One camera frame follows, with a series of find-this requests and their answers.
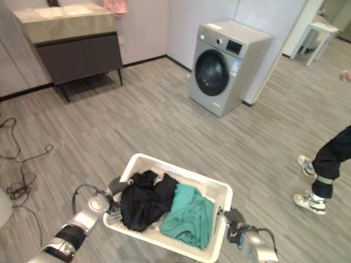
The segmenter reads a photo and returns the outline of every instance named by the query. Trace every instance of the sneaker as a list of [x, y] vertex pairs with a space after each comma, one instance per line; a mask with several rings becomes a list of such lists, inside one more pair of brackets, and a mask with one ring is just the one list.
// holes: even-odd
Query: sneaker
[[310, 194], [295, 194], [293, 200], [299, 207], [306, 208], [318, 215], [325, 215], [325, 200], [316, 201], [312, 198]]
[[298, 164], [302, 168], [302, 173], [304, 176], [310, 179], [316, 179], [317, 175], [312, 165], [312, 160], [304, 155], [300, 155], [297, 158]]

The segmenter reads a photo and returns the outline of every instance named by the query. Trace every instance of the white plastic basket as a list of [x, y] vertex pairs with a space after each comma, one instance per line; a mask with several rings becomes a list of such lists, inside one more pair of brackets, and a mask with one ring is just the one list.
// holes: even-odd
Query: white plastic basket
[[141, 153], [133, 155], [129, 160], [121, 177], [121, 181], [127, 181], [134, 173], [143, 173], [146, 170], [152, 170], [157, 174], [167, 173], [181, 184], [195, 186], [203, 196], [214, 202], [214, 224], [212, 237], [208, 247], [203, 250], [191, 247], [182, 241], [163, 235], [158, 227], [148, 227], [141, 233], [129, 230], [122, 223], [122, 216], [119, 212], [111, 215], [105, 214], [103, 218], [105, 226], [131, 237], [185, 255], [197, 261], [214, 263], [218, 259], [227, 225], [225, 218], [221, 215], [217, 215], [217, 211], [219, 207], [224, 210], [230, 209], [231, 199], [233, 197], [231, 187], [220, 181], [196, 174], [192, 171], [188, 171]]

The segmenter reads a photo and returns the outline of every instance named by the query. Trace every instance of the countertop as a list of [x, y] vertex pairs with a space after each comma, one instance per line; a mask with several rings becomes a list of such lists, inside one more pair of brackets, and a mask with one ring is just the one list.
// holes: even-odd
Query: countertop
[[14, 11], [34, 43], [116, 31], [115, 15], [94, 3]]

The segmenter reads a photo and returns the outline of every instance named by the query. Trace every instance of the robotic hand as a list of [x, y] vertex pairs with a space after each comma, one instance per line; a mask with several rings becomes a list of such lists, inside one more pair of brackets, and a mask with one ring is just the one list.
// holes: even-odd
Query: robotic hand
[[[113, 196], [122, 192], [133, 180], [120, 182], [116, 178], [105, 191], [100, 191], [90, 198], [86, 207], [76, 213], [67, 224], [52, 238], [28, 263], [70, 263], [75, 254], [89, 236], [95, 224], [106, 212], [118, 207]], [[278, 257], [273, 234], [267, 229], [257, 229], [246, 225], [244, 217], [237, 209], [220, 211], [229, 221], [227, 239], [237, 244], [249, 263], [275, 263]], [[274, 249], [265, 245], [259, 231], [268, 231], [273, 239]]]
[[[229, 243], [237, 244], [249, 263], [275, 263], [278, 262], [277, 249], [272, 232], [267, 228], [256, 228], [247, 225], [242, 214], [231, 208], [230, 211], [221, 211], [229, 222], [227, 239]], [[273, 247], [269, 247], [259, 235], [260, 231], [270, 234]]]

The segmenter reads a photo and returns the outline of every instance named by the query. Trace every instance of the gray floor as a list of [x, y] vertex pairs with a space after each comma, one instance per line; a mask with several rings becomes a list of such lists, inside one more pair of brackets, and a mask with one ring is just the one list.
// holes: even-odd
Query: gray floor
[[[338, 73], [351, 68], [351, 45], [335, 40], [320, 61], [306, 67], [306, 60], [283, 57], [257, 104], [223, 118], [188, 98], [188, 72], [167, 59], [124, 69], [124, 87], [114, 83], [116, 72], [72, 83], [70, 104], [52, 88], [2, 102], [1, 121], [18, 119], [15, 135], [23, 158], [46, 144], [55, 147], [27, 166], [38, 175], [27, 206], [39, 217], [44, 241], [71, 216], [78, 184], [103, 188], [142, 152], [230, 184], [233, 207], [250, 224], [275, 233], [281, 262], [349, 262], [351, 162], [342, 165], [327, 215], [304, 211], [291, 198], [311, 183], [301, 175], [297, 156], [313, 156], [350, 124], [351, 85], [340, 82]], [[2, 145], [2, 152], [13, 153], [7, 133]], [[0, 187], [20, 179], [18, 168], [1, 160]], [[79, 204], [85, 198], [79, 195]], [[32, 216], [17, 210], [0, 230], [0, 261], [26, 262], [38, 243]], [[150, 262], [192, 262], [102, 224], [75, 262], [116, 263], [134, 255]], [[224, 241], [219, 262], [245, 261]]]

